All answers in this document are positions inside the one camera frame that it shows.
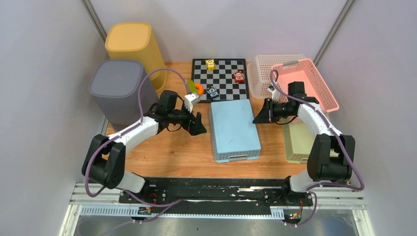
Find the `pink plastic basket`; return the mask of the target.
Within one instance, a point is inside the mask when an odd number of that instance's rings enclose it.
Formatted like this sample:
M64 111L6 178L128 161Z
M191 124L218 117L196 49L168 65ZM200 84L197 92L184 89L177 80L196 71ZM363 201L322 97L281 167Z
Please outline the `pink plastic basket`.
M289 93L289 83L304 82L305 93L319 101L324 113L339 109L339 104L311 59L294 60L271 68L278 71L278 87L286 94Z

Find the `grey and yellow laundry bin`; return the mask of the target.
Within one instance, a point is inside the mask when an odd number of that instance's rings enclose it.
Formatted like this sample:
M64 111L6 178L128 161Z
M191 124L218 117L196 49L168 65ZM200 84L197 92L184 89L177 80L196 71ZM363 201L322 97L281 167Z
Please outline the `grey and yellow laundry bin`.
M100 64L89 92L115 131L140 118L138 95L144 112L159 98L143 65L136 60L110 59Z

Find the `green plastic basket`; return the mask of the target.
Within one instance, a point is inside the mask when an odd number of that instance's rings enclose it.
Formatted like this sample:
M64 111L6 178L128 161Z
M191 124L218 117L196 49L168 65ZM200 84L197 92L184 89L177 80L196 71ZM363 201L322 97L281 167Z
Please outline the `green plastic basket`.
M282 127L285 159L289 163L306 164L314 143L312 135L300 119Z

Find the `yellow slatted laundry bin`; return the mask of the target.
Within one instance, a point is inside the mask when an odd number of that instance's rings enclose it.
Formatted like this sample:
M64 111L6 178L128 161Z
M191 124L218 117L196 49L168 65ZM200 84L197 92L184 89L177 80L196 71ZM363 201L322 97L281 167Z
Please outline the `yellow slatted laundry bin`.
M139 61L147 73L166 67L148 23L127 22L112 26L107 34L105 48L111 59Z

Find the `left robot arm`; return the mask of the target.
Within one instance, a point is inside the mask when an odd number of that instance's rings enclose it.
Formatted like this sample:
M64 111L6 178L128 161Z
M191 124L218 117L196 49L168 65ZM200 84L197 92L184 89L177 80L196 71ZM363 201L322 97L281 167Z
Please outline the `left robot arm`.
M85 181L92 180L108 189L123 189L132 192L139 203L150 199L150 189L146 180L125 169L126 155L144 140L159 134L170 124L179 124L191 136L206 133L202 124L202 114L193 114L193 106L200 102L197 93L189 93L182 99L182 107L176 109L179 95L171 90L161 93L157 103L151 105L148 112L135 123L122 131L104 136L93 137L88 149L82 175Z

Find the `large white plastic basket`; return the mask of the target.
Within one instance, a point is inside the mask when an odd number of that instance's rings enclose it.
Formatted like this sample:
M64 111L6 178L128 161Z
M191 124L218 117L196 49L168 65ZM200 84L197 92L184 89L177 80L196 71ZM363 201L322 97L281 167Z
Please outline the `large white plastic basket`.
M256 55L247 66L248 87L250 95L257 99L270 97L269 73L276 64L305 58L304 54Z

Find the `light blue plastic basket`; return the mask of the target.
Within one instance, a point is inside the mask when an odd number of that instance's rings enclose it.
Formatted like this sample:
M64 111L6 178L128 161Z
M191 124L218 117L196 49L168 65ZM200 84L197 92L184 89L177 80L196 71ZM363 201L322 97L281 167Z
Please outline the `light blue plastic basket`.
M217 163L260 157L260 138L253 123L250 100L213 102L209 119L213 155Z

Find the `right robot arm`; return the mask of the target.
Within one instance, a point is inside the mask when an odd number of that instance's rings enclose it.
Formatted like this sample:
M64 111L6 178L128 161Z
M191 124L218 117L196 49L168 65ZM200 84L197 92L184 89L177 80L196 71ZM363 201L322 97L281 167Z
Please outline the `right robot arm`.
M303 82L289 83L286 94L273 82L268 91L271 98L264 100L253 123L278 123L281 118L300 118L314 137L306 169L285 178L281 201L291 206L316 186L341 186L352 176L353 159L350 155L355 150L354 138L343 135L331 124L318 99L306 95ZM288 100L279 103L278 99L283 94Z

